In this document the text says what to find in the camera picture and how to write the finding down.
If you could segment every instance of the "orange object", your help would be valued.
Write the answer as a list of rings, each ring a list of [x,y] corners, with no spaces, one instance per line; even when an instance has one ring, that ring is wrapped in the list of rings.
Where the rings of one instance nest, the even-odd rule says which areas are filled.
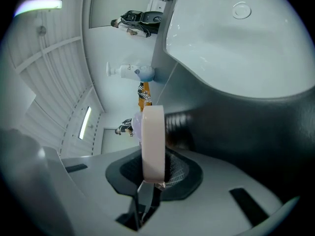
[[[149,88],[149,83],[148,83],[148,82],[144,82],[144,83],[143,83],[142,93],[147,94],[147,95],[151,98],[151,95],[150,95],[150,88]],[[139,107],[140,107],[140,111],[142,112],[143,109],[144,109],[144,107],[145,107],[145,106],[151,106],[151,105],[152,105],[152,102],[147,102],[146,99],[141,99],[141,98],[139,98],[138,105],[139,105]]]

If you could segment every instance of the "white bottle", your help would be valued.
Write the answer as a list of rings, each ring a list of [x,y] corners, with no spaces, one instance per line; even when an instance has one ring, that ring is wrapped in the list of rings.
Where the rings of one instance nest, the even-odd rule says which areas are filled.
[[[107,76],[119,74],[121,78],[132,79],[136,81],[149,82],[154,78],[154,69],[148,65],[121,65],[118,69],[106,64]]]

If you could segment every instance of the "fluorescent light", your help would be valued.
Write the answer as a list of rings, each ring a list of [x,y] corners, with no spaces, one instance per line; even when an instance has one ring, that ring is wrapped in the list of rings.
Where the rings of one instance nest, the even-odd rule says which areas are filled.
[[[31,10],[61,9],[62,6],[63,1],[61,0],[28,0],[19,6],[14,14],[14,17]]]
[[[84,132],[85,132],[85,128],[87,127],[88,120],[89,120],[89,117],[90,117],[90,113],[91,113],[91,108],[88,107],[87,113],[85,114],[84,121],[83,121],[81,130],[80,130],[79,138],[80,138],[81,140],[83,139]]]

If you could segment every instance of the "white rounded surface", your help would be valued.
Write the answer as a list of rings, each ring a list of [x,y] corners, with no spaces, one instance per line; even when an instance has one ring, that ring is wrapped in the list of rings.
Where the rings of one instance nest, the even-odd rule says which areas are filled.
[[[235,19],[231,10],[246,16]],[[177,0],[166,52],[205,84],[252,98],[315,85],[315,49],[287,0]]]
[[[237,4],[232,9],[233,17],[236,19],[244,19],[249,17],[252,10],[247,4]]]

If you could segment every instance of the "black rectangular slot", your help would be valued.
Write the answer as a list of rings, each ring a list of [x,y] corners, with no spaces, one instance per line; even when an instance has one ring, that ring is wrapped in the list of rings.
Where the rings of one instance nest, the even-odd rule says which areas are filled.
[[[78,165],[65,167],[65,170],[68,173],[71,173],[71,172],[80,171],[80,170],[83,170],[83,169],[86,169],[86,168],[87,168],[87,166],[82,163],[82,164],[78,164]]]
[[[231,195],[242,209],[252,226],[257,226],[265,219],[268,215],[265,211],[256,203],[254,199],[248,194],[243,188],[236,188],[230,190]]]

